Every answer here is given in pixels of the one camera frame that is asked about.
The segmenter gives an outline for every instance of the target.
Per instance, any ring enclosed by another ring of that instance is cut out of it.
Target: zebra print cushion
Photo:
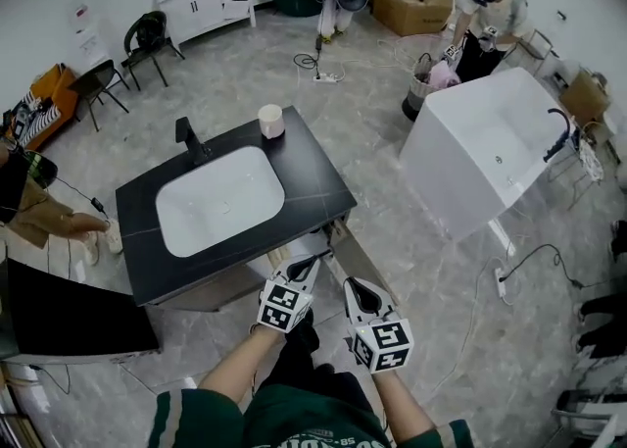
[[[34,100],[34,96],[29,91],[23,101],[27,105],[30,105],[34,102]],[[28,146],[30,141],[50,127],[50,125],[52,125],[60,116],[61,112],[56,105],[52,105],[46,112],[39,114],[28,126],[28,130],[20,139],[20,144],[24,147]]]

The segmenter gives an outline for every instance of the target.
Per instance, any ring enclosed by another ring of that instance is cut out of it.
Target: power strip
[[[504,282],[500,282],[499,279],[503,277],[505,274],[506,274],[505,271],[501,267],[498,267],[494,271],[494,279],[497,282],[497,291],[499,291],[499,298],[501,298],[502,300],[506,299],[507,290],[506,290],[506,284]]]
[[[320,77],[315,76],[313,78],[315,83],[337,83],[337,76],[334,74],[320,74]]]

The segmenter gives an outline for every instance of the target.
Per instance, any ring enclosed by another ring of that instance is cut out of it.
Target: black countertop
[[[283,185],[285,204],[271,220],[189,258],[177,258],[166,248],[156,206],[157,193],[165,184],[195,169],[186,150],[118,188],[121,240],[138,305],[164,302],[207,282],[212,275],[341,218],[357,206],[296,109],[284,109],[283,117],[285,134],[280,138],[265,139],[259,123],[252,121],[205,143],[211,149],[211,161],[245,146],[261,148]]]

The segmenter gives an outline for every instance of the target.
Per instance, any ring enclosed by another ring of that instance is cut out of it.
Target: marble floor
[[[573,290],[554,254],[542,251],[508,281],[503,303],[493,271],[515,265],[536,246],[561,250],[571,276],[584,284],[606,281],[622,267],[611,263],[608,224],[623,216],[624,200],[612,176],[595,185],[572,210],[572,182],[578,169],[549,182],[542,175],[499,222],[515,248],[483,228],[454,243],[404,185],[398,154],[411,123],[400,110],[411,63],[425,51],[439,53],[439,37],[403,39],[359,14],[348,34],[325,46],[324,72],[342,73],[337,85],[313,84],[312,72],[298,70],[293,57],[312,52],[315,19],[290,19],[259,11],[258,27],[245,24],[197,38],[183,47],[185,61],[164,52],[165,88],[149,63],[137,68],[142,91],[116,86],[127,115],[105,98],[94,105],[101,131],[86,118],[70,125],[46,149],[60,176],[87,195],[96,195],[115,214],[115,190],[180,153],[174,121],[189,117],[201,139],[252,120],[267,103],[295,105],[359,201],[349,227],[403,302],[416,346],[402,376],[436,423],[469,421],[477,445],[538,447],[555,429],[550,409],[568,383],[576,355],[574,301],[593,297],[607,284]],[[80,211],[90,205],[61,183],[51,193]],[[46,251],[10,235],[10,255],[42,270]],[[72,279],[129,293],[123,255],[101,248],[95,268],[72,246]],[[50,271],[67,276],[68,245],[52,239]],[[346,331],[338,285],[323,270],[316,290],[322,342],[318,362],[358,375],[376,399],[367,373],[357,368],[338,337]],[[217,314],[163,311],[149,316],[163,353],[125,363],[71,366],[72,390],[64,395],[41,374],[41,386],[18,390],[20,402],[48,447],[142,446],[155,412],[155,395],[194,386],[246,334],[257,312],[255,296]],[[258,380],[271,368],[273,351]],[[24,373],[13,367],[14,373]],[[63,385],[63,367],[48,367]]]

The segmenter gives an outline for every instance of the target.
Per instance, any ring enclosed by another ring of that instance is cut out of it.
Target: white pants
[[[335,28],[339,31],[345,31],[352,18],[353,13],[342,9],[337,4],[337,0],[324,0],[317,31],[320,35],[330,38],[335,32]]]

